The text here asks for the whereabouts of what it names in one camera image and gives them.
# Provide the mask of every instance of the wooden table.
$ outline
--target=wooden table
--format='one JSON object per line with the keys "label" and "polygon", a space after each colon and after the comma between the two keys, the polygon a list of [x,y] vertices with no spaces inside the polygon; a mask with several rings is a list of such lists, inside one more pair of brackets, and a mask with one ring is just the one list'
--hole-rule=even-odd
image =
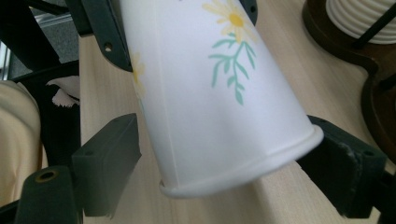
{"label": "wooden table", "polygon": [[[257,29],[309,115],[321,117],[375,146],[361,115],[365,70],[319,47],[302,21],[304,0],[259,0]],[[237,189],[193,200],[175,200],[159,191],[161,180],[131,73],[102,56],[93,36],[80,39],[81,129],[85,143],[115,117],[138,116],[142,159],[123,192],[115,216],[86,217],[85,223],[233,224],[376,223],[345,219],[296,162]],[[389,162],[388,169],[395,166]]]}

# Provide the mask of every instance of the white paper cup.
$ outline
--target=white paper cup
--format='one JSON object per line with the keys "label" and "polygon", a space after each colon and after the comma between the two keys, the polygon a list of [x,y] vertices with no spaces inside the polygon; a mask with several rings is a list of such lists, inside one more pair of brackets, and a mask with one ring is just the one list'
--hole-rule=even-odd
{"label": "white paper cup", "polygon": [[322,140],[239,1],[120,6],[166,195],[247,183]]}
{"label": "white paper cup", "polygon": [[[335,26],[358,39],[395,3],[395,0],[327,0],[326,10]],[[369,42],[396,43],[396,20],[391,21]]]}

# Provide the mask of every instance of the black metal stand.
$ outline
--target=black metal stand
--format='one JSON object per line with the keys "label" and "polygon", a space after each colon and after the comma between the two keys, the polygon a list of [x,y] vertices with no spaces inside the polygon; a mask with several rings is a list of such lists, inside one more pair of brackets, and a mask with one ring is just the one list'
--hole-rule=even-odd
{"label": "black metal stand", "polygon": [[58,54],[22,0],[0,2],[0,40],[33,71],[60,64]]}

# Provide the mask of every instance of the screw hole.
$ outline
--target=screw hole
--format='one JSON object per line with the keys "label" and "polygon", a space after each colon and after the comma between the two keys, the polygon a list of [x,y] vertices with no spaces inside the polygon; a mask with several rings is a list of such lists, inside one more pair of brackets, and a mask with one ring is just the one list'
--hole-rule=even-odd
{"label": "screw hole", "polygon": [[51,170],[51,171],[47,171],[43,174],[38,175],[35,178],[35,182],[37,183],[45,183],[45,182],[49,182],[52,179],[55,179],[58,176],[58,171],[56,170]]}
{"label": "screw hole", "polygon": [[113,45],[109,42],[105,43],[105,51],[106,52],[111,52],[113,50]]}

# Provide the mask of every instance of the fabric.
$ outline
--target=fabric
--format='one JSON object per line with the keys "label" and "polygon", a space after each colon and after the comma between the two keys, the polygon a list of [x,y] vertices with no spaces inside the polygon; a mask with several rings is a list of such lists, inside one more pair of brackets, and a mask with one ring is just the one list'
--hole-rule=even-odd
{"label": "fabric", "polygon": [[0,81],[0,206],[18,200],[26,177],[41,168],[39,111],[12,81]]}

